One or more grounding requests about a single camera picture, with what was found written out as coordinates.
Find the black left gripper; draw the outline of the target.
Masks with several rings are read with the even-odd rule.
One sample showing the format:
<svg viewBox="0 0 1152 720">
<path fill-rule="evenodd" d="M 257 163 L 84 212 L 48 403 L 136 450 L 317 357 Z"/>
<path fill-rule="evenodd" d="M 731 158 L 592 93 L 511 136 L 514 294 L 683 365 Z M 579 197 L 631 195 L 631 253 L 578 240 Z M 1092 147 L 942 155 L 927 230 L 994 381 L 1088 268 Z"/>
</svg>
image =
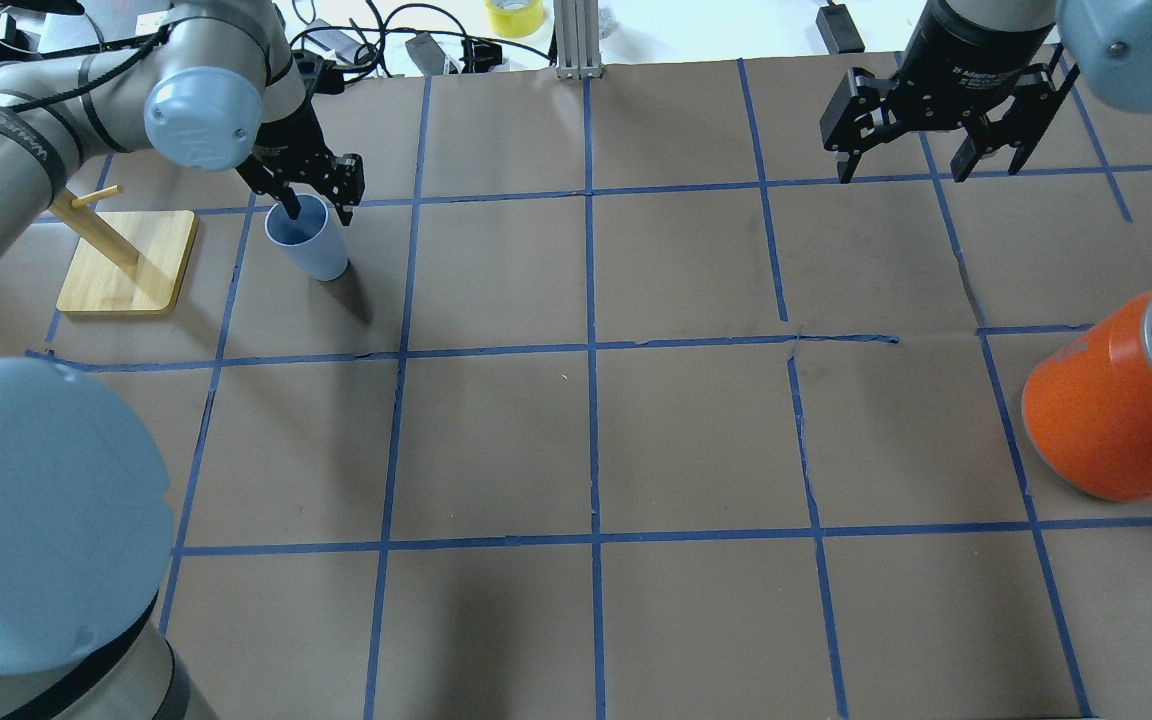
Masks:
<svg viewBox="0 0 1152 720">
<path fill-rule="evenodd" d="M 275 199 L 291 220 L 303 213 L 291 185 L 306 184 L 329 200 L 339 223 L 348 227 L 365 191 L 364 160 L 356 152 L 333 154 L 312 105 L 314 94 L 343 94 L 343 70 L 332 60 L 293 60 L 285 79 L 301 82 L 302 101 L 288 118 L 260 126 L 251 154 L 236 168 L 238 177 L 252 192 Z"/>
</svg>

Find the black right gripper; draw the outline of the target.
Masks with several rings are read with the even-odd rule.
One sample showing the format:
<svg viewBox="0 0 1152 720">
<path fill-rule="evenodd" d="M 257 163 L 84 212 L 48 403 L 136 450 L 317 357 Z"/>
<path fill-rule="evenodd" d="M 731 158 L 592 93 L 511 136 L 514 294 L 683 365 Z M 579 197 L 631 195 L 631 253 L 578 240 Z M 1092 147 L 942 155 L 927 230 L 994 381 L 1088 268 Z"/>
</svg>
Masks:
<svg viewBox="0 0 1152 720">
<path fill-rule="evenodd" d="M 1036 54 L 1056 26 L 1055 1 L 927 1 L 890 77 L 847 69 L 819 120 L 838 182 L 852 182 L 869 150 L 910 132 L 963 129 L 952 179 L 963 183 L 996 151 L 1025 161 L 1064 104 L 1078 67 L 1053 82 L 1062 47 Z"/>
</svg>

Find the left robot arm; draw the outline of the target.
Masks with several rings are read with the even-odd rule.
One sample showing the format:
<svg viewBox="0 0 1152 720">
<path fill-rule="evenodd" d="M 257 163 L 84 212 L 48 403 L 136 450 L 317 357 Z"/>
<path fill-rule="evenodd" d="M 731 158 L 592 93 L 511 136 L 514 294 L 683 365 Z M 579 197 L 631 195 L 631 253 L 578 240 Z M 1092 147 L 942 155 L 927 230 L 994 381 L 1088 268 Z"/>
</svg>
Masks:
<svg viewBox="0 0 1152 720">
<path fill-rule="evenodd" d="M 177 304 L 194 211 L 79 209 L 70 179 L 116 152 L 238 170 L 291 217 L 314 188 L 348 223 L 361 156 L 317 123 L 273 1 L 169 1 L 127 50 L 0 61 L 0 262 L 38 217 L 76 234 L 59 313 Z M 152 624 L 175 525 L 161 456 L 101 382 L 47 357 L 0 359 L 0 719 L 215 719 Z"/>
</svg>

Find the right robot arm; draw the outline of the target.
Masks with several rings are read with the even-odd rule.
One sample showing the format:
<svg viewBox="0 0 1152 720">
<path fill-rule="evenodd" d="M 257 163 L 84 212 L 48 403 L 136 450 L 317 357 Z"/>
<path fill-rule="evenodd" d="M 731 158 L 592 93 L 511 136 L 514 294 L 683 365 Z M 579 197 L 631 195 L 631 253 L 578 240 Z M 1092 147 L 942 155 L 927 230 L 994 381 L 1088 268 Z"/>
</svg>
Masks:
<svg viewBox="0 0 1152 720">
<path fill-rule="evenodd" d="M 1005 149 L 1016 174 L 1079 79 L 1111 108 L 1152 114 L 1152 1 L 929 1 L 895 73 L 846 70 L 820 141 L 844 183 L 882 143 L 956 129 L 952 179 Z"/>
</svg>

